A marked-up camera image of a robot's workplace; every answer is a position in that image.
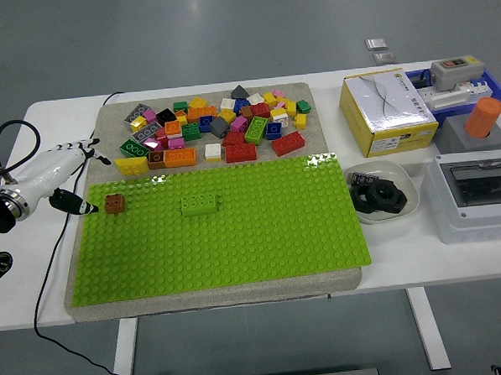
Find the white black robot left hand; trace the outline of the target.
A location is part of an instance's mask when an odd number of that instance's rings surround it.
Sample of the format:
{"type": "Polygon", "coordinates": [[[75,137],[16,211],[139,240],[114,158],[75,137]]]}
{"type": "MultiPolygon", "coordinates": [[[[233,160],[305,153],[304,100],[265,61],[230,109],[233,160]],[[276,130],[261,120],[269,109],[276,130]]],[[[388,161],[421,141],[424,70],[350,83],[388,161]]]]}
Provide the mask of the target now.
{"type": "Polygon", "coordinates": [[[0,189],[0,196],[14,218],[19,221],[27,219],[45,197],[52,207],[71,215],[87,215],[99,211],[99,207],[60,188],[90,158],[99,159],[103,164],[111,163],[106,156],[94,149],[98,142],[97,138],[89,138],[59,144],[42,152],[25,166],[14,183],[0,189]]]}

